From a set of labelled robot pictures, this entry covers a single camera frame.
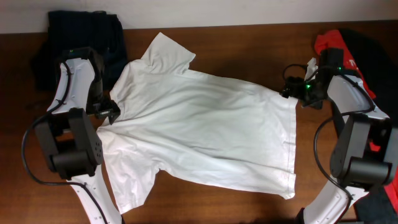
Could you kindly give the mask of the white t-shirt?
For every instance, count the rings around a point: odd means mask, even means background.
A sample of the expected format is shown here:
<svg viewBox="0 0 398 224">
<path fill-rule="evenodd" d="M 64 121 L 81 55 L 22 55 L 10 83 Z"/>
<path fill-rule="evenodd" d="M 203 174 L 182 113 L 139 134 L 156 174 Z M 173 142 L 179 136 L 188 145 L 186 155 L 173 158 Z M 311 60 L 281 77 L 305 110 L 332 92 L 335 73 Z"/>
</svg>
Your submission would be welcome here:
<svg viewBox="0 0 398 224">
<path fill-rule="evenodd" d="M 110 96 L 121 111 L 97 130 L 121 213 L 146 201 L 160 170 L 234 190 L 295 195 L 295 98 L 190 70 L 195 54 L 157 34 Z"/>
</svg>

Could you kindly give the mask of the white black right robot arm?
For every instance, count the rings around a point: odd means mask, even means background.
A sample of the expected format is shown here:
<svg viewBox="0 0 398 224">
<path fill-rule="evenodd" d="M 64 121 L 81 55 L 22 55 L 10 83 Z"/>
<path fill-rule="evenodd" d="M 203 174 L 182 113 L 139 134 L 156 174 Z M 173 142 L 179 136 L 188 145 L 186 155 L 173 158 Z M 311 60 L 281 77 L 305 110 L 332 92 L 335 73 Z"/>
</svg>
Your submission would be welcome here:
<svg viewBox="0 0 398 224">
<path fill-rule="evenodd" d="M 331 103 L 332 116 L 317 128 L 332 122 L 338 137 L 326 172 L 313 148 L 319 170 L 327 183 L 316 199 L 302 208 L 295 223 L 339 223 L 349 208 L 370 191 L 390 184 L 397 170 L 397 126 L 377 107 L 359 73 L 343 64 L 343 49 L 320 52 L 318 67 L 307 78 L 284 77 L 284 98 L 298 99 L 317 110 Z"/>
</svg>

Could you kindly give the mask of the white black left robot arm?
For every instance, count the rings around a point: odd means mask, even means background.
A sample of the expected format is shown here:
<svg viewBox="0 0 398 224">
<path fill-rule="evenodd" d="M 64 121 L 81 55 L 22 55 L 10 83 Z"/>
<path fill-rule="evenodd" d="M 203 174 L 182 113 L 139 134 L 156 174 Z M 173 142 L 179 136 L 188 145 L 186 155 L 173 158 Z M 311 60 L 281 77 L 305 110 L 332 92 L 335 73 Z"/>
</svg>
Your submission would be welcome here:
<svg viewBox="0 0 398 224">
<path fill-rule="evenodd" d="M 102 174 L 103 147 L 90 116 L 113 124 L 117 104 L 103 93 L 103 58 L 91 47 L 66 50 L 59 59 L 58 87 L 46 113 L 31 128 L 50 171 L 70 186 L 91 223 L 124 223 Z"/>
</svg>

